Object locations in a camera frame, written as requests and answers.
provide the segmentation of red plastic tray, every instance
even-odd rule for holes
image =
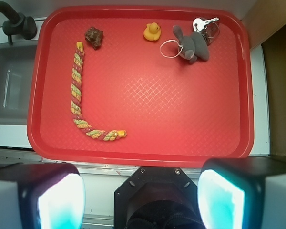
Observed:
[[[189,65],[181,57],[164,58],[159,47],[175,39],[173,25],[189,35],[196,17],[220,18],[210,60]],[[154,21],[162,35],[148,42],[143,31]],[[91,26],[104,31],[97,51],[84,38]],[[82,113],[97,129],[125,129],[124,139],[91,139],[72,120],[70,84],[78,41],[86,53]],[[37,153],[56,160],[201,167],[211,157],[247,156],[254,126],[244,26],[227,12],[194,8],[81,6],[55,11],[39,37],[28,137]]]

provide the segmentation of cyan light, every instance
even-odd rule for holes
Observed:
[[[78,174],[68,174],[38,198],[41,229],[79,229],[85,187]]]
[[[201,173],[198,206],[208,229],[240,229],[243,224],[245,192],[212,169]]]

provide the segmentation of white wall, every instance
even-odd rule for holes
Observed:
[[[158,5],[224,10],[242,19],[257,0],[4,0],[15,11],[34,18],[47,17],[53,11],[76,5]],[[6,18],[0,14],[0,26]]]

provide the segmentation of stainless steel sink basin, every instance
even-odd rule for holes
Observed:
[[[0,124],[26,125],[37,41],[0,44]]]

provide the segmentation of tray rim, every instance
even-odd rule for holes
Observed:
[[[32,79],[32,86],[31,86],[31,96],[30,96],[30,103],[29,103],[29,112],[28,112],[28,124],[27,124],[27,134],[29,142],[32,148],[40,154],[42,157],[54,160],[70,160],[70,161],[84,161],[84,162],[93,162],[93,163],[105,163],[105,164],[122,164],[122,165],[142,165],[142,166],[173,166],[173,167],[201,167],[203,162],[212,156],[177,156],[177,155],[169,155],[171,158],[175,160],[161,160],[160,157],[163,155],[153,155],[153,159],[150,159],[150,155],[152,154],[131,154],[131,153],[122,153],[122,157],[114,157],[115,155],[120,155],[120,153],[112,154],[109,156],[110,152],[98,152],[104,156],[96,156],[95,152],[93,151],[93,156],[79,156],[76,160],[74,158],[75,151],[81,151],[86,153],[91,153],[91,151],[82,151],[82,150],[66,150],[66,149],[56,149],[47,146],[43,139],[40,136],[40,133],[36,133],[36,127],[39,126],[40,119],[41,119],[41,106],[38,108],[34,106],[36,103],[41,103],[39,101],[40,97],[42,98],[41,94],[43,94],[44,84],[42,83],[42,73],[46,73],[46,68],[41,68],[41,57],[43,55],[48,55],[49,47],[45,49],[46,44],[44,43],[46,34],[49,34],[53,29],[51,28],[52,24],[56,24],[57,21],[60,20],[61,16],[68,13],[74,13],[75,11],[81,12],[80,17],[76,17],[77,19],[80,18],[87,18],[85,14],[91,12],[91,10],[97,11],[98,13],[102,13],[102,10],[111,10],[122,14],[123,12],[132,12],[135,15],[135,12],[142,11],[142,12],[151,12],[151,13],[185,13],[185,14],[203,14],[203,15],[216,15],[221,17],[221,20],[230,20],[232,23],[236,25],[237,34],[239,39],[239,45],[237,45],[237,53],[241,52],[242,60],[244,64],[241,66],[241,69],[238,69],[239,72],[245,72],[246,77],[243,79],[239,79],[245,81],[242,88],[245,87],[246,89],[246,96],[240,96],[240,103],[247,104],[247,111],[246,111],[246,119],[241,121],[240,129],[246,128],[248,133],[246,136],[243,136],[243,131],[240,131],[240,143],[236,149],[242,148],[244,149],[242,153],[237,153],[235,155],[235,151],[225,157],[246,157],[249,155],[254,142],[254,116],[253,116],[253,88],[252,88],[252,77],[251,77],[251,64],[250,64],[250,52],[246,52],[249,49],[249,41],[248,35],[245,30],[244,25],[237,19],[234,15],[229,12],[223,10],[209,10],[209,9],[202,9],[202,8],[188,8],[188,7],[163,7],[163,6],[120,6],[120,5],[112,5],[112,6],[70,6],[60,8],[54,11],[43,23],[40,31],[39,42],[37,45],[36,50],[36,57],[35,57],[35,65],[33,70],[33,79]],[[243,112],[240,112],[240,119],[242,119]],[[241,139],[248,139],[246,143],[241,142]],[[51,151],[63,151],[63,154],[52,154]]]

